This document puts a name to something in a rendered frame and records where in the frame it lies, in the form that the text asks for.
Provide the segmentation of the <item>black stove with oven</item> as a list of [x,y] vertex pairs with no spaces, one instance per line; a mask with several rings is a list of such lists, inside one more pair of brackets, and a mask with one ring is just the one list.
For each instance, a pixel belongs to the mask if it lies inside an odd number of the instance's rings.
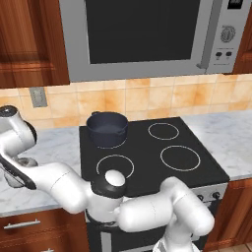
[[217,212],[229,177],[181,118],[131,122],[126,141],[114,149],[96,147],[86,126],[79,133],[84,180],[117,169],[126,177],[126,196],[135,198],[155,194],[165,178],[175,176]]

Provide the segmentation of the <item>grey kettle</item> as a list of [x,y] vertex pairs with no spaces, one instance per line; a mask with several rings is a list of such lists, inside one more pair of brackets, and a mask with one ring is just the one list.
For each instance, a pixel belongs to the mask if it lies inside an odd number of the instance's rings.
[[[38,166],[36,160],[31,157],[14,157],[14,161],[25,167]],[[24,181],[20,177],[13,176],[7,171],[4,172],[4,177],[8,185],[12,188],[21,188],[25,186]]]

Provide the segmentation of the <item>dark blue cooking pot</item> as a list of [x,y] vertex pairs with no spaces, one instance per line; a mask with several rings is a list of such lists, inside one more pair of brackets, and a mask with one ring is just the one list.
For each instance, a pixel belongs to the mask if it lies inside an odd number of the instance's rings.
[[126,141],[128,119],[112,111],[94,111],[87,120],[91,141],[99,148],[114,148]]

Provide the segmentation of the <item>silver microwave oven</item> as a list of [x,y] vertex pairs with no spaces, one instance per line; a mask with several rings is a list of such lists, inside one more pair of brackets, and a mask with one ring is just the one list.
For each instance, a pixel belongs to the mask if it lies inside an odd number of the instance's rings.
[[252,0],[222,0],[207,70],[213,0],[59,0],[72,82],[230,73]]

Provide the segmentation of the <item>brown wooden drawer front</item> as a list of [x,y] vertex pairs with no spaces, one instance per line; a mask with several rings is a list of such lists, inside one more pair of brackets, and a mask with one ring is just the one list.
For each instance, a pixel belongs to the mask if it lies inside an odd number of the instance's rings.
[[[35,219],[41,223],[3,228]],[[55,209],[0,218],[0,252],[90,252],[85,216]]]

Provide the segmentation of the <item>brown wooden base cupboard door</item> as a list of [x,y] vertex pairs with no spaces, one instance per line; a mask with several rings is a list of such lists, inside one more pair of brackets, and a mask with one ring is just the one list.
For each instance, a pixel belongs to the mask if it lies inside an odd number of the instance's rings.
[[204,252],[252,242],[252,178],[230,181]]

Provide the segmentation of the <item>grey wall outlet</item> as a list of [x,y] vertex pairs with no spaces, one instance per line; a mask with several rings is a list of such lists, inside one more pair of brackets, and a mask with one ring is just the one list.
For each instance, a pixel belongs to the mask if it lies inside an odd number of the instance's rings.
[[33,107],[46,107],[47,99],[44,87],[30,88],[31,102]]

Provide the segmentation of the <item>brown wooden wall cupboard door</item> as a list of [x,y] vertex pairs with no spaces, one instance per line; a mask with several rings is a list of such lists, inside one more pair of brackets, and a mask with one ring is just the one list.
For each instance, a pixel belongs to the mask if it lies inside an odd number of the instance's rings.
[[59,0],[0,0],[0,89],[69,83]]
[[252,74],[252,4],[232,73]]

